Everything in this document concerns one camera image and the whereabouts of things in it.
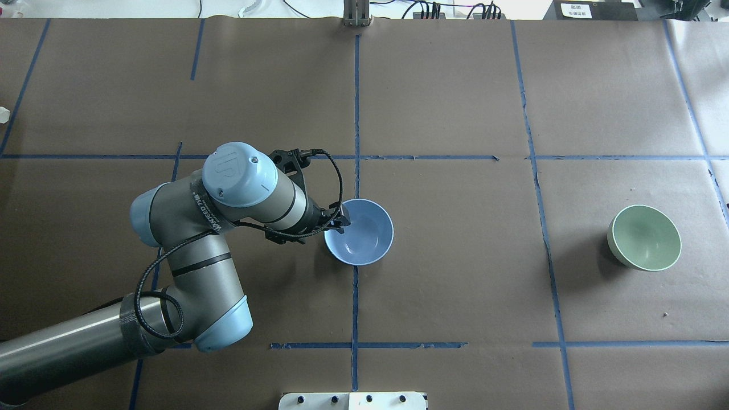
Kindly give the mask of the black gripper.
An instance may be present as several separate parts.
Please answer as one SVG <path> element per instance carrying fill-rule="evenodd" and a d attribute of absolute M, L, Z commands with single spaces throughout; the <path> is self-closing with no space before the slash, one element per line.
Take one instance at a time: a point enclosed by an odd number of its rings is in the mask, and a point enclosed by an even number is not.
<path fill-rule="evenodd" d="M 333 231 L 344 234 L 351 218 L 346 207 L 312 207 L 312 215 L 308 220 L 308 233 Z"/>

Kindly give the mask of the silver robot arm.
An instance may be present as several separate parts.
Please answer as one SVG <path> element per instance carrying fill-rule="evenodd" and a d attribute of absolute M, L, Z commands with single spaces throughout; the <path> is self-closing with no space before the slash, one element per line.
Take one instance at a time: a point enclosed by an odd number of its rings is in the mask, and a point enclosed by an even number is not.
<path fill-rule="evenodd" d="M 323 149 L 266 155 L 244 142 L 224 143 L 190 176 L 139 195 L 130 222 L 139 239 L 161 249 L 134 291 L 58 325 L 2 343 L 2 408 L 192 342 L 201 352 L 229 347 L 252 330 L 248 298 L 226 241 L 239 227 L 276 244 L 304 244 L 343 232 L 349 214 L 338 197 L 326 208 L 308 195 L 303 169 Z"/>

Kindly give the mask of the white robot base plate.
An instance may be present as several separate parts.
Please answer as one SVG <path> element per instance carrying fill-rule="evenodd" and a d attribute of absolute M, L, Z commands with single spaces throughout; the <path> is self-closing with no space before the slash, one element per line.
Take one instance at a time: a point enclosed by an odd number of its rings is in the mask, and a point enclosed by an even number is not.
<path fill-rule="evenodd" d="M 426 393 L 290 392 L 279 400 L 279 409 L 429 409 Z"/>

